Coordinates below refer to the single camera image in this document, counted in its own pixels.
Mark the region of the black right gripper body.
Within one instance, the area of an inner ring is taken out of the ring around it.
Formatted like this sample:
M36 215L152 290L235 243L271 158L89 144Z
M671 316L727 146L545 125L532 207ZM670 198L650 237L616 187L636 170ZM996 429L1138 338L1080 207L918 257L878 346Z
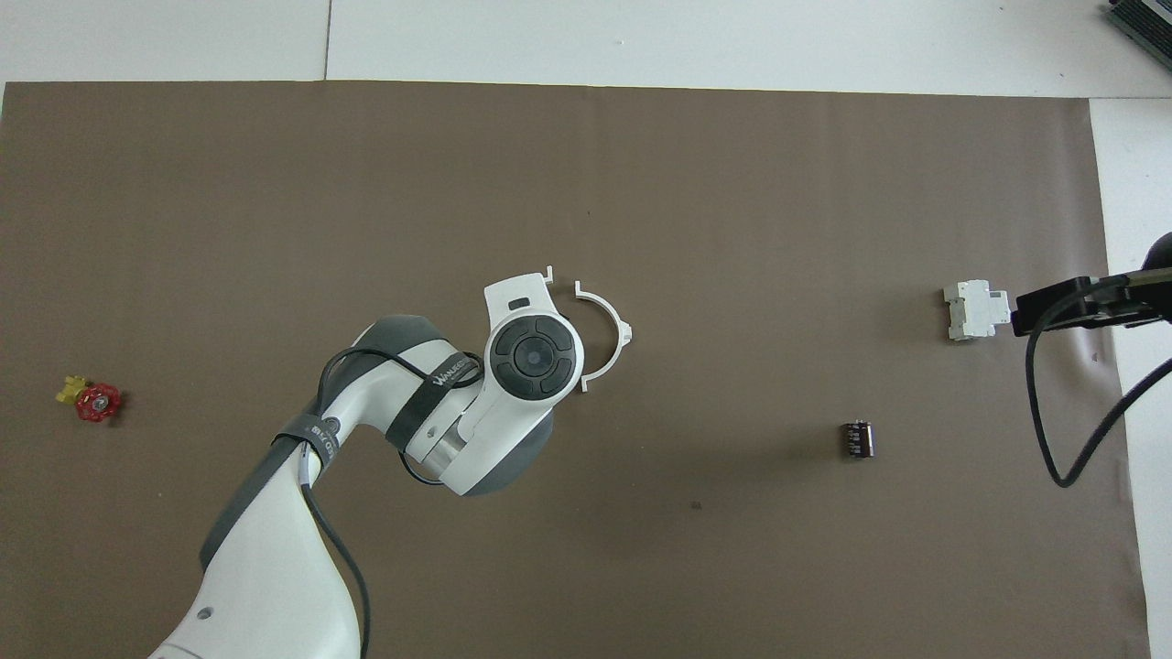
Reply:
M1105 320L1118 306L1151 306L1171 321L1171 233L1154 242L1139 270L1125 276L1124 284L1095 293L1096 315Z

